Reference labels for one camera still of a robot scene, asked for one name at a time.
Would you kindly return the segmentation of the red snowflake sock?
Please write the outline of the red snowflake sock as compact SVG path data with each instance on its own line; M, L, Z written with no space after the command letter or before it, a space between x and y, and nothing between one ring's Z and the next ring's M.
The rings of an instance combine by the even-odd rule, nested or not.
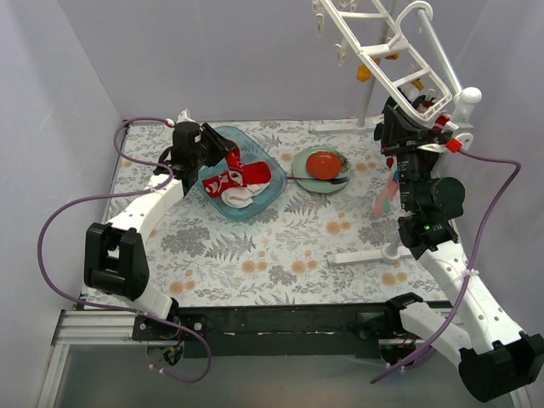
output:
M229 180L237 186L245 187L244 164L241 160L241 151L238 146L231 150L225 157Z

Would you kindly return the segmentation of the pink sock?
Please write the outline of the pink sock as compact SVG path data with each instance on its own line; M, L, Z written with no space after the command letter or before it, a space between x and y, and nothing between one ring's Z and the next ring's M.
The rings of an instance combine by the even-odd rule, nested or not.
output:
M372 212L378 218L400 209L400 176L397 161L393 157L388 157L386 163L389 173L385 187L379 192L372 204Z

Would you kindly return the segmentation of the red sock white pattern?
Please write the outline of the red sock white pattern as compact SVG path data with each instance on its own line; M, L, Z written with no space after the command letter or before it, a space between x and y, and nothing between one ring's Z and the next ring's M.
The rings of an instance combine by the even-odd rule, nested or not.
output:
M230 188L266 184L271 178L269 166L264 161L258 161L242 165L240 169L229 169L219 175L204 179L201 183L210 197L217 198Z

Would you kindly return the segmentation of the plain white sock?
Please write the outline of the plain white sock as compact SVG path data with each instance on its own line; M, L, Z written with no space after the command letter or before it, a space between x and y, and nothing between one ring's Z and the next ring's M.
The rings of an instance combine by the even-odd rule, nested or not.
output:
M228 207L242 209L253 204L253 197L260 195L269 187L269 183L248 184L245 187L231 187L224 190L221 199Z

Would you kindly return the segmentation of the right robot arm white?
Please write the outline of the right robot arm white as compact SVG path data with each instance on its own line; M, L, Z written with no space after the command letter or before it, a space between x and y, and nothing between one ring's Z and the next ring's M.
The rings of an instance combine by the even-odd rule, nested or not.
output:
M389 99L375 132L381 152L394 157L399 200L399 239L439 284L451 303L447 317L413 294L388 301L384 319L393 337L424 339L402 360L373 378L377 383L403 367L415 366L432 351L446 357L468 392L481 402L532 384L543 367L543 337L529 335L491 295L474 267L479 243L465 254L451 220L463 214L466 191L456 178L435 178L442 152L466 156L462 141L446 126L424 127Z

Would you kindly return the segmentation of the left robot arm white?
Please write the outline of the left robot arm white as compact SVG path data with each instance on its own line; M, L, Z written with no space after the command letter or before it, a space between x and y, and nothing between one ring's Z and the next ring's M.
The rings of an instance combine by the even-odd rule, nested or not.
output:
M181 201L198 179L202 167L214 167L233 152L236 144L209 124L172 123L172 145L154 168L144 194L105 224L92 224L86 232L84 283L114 296L131 308L154 315L151 329L164 340L175 338L181 320L171 311L173 299L150 281L145 241L150 232Z

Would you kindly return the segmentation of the white clip hanger rack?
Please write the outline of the white clip hanger rack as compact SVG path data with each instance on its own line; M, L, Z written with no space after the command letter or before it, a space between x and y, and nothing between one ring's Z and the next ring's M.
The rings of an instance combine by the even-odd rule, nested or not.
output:
M316 20L316 35L321 36L326 20L331 20L343 36L342 41L337 45L338 64L343 65L345 54L352 50L412 121L423 126L431 125L452 101L452 93L446 83L408 41L402 31L402 23L410 13L418 11L422 11L424 16L431 19L434 17L433 8L425 1L414 1L393 17L381 1L370 1L367 12L360 12L357 9L358 5L357 1L313 1L312 11ZM380 43L364 44L357 38L353 30L355 24L377 22L388 28L388 33ZM394 54L408 54L413 59L416 70L399 79L391 79L377 62ZM400 88L424 78L431 82L433 89L438 92L438 98L431 107L420 112L403 96Z

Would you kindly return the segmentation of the teal plastic basin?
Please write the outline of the teal plastic basin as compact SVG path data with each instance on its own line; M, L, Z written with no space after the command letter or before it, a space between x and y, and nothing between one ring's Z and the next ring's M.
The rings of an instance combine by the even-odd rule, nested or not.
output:
M194 187L204 196L208 204L212 205L219 213L226 218L235 221L245 221L256 216L269 205L271 205L285 190L287 179L286 172L257 142L251 139L238 127L218 126L215 130L225 137L235 142L241 150L241 160L244 164L254 162L265 162L271 171L271 180L269 186L262 193L252 198L249 206L237 209L225 204L221 197L212 198L205 191L202 181L225 172L227 163L222 160L216 167L202 167L199 171L199 178Z

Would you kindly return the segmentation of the red white striped sock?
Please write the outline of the red white striped sock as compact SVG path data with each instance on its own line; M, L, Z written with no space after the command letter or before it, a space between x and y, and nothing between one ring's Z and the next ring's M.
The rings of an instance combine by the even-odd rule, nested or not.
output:
M430 88L426 93L422 93L415 98L411 103L412 107L416 109L418 113L425 113L431 107L436 104L436 91ZM443 130L445 125L451 120L451 115L446 111L442 111L440 115L435 119L433 124L434 130Z

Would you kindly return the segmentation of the yellow sock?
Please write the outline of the yellow sock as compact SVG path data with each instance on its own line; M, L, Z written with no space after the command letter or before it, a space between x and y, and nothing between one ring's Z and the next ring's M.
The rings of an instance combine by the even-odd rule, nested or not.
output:
M374 59L374 62L379 64L381 60L383 59L386 59L386 60L396 60L400 57L400 53L394 53L394 54L389 54L389 55L386 55L385 57L378 57L378 58L375 58ZM356 79L359 81L359 82L366 82L368 81L369 79L371 79L372 77L372 74L371 74L371 71L369 70L369 68L365 65L365 64L361 64L359 67L358 67L358 70L357 70L357 73L356 73Z

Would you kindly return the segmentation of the purple fork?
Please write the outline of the purple fork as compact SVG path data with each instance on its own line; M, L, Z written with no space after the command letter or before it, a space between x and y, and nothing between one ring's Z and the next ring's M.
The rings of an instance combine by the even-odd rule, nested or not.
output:
M301 178L301 177L295 177L295 176L288 176L287 179L294 180L294 181L323 182L323 183L328 183L333 185L344 184L349 181L348 177L320 179L320 178Z

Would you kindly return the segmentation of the orange saucer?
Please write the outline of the orange saucer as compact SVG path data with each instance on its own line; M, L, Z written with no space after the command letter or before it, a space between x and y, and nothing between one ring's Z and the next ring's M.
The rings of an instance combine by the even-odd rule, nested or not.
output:
M340 172L342 163L338 156L328 151L317 151L306 161L306 170L315 179L334 179Z

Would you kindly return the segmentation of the light green plate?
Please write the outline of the light green plate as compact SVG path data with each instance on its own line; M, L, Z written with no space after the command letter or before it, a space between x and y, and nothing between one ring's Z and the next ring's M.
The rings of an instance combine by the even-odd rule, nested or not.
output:
M288 178L301 188L318 194L331 194L342 189L351 177L347 157L338 150L316 146L301 150L292 162Z

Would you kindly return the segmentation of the floral tablecloth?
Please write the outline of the floral tablecloth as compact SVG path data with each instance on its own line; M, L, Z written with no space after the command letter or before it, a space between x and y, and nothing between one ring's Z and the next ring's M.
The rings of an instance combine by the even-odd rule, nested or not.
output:
M332 267L327 256L379 248L396 231L395 215L372 203L388 169L370 133L315 135L305 121L241 122L285 171L297 153L326 146L351 166L348 184L317 195L289 182L260 214L242 222L220 214L198 189L150 232L150 279L183 306L384 302L407 292L428 301L444 293L416 261Z

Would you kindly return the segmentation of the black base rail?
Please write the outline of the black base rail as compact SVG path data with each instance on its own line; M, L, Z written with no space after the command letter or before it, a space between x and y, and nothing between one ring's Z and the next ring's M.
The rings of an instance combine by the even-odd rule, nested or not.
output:
M406 357L422 340L393 320L385 303L179 308L177 329L138 316L132 339L177 345L187 359L230 356Z

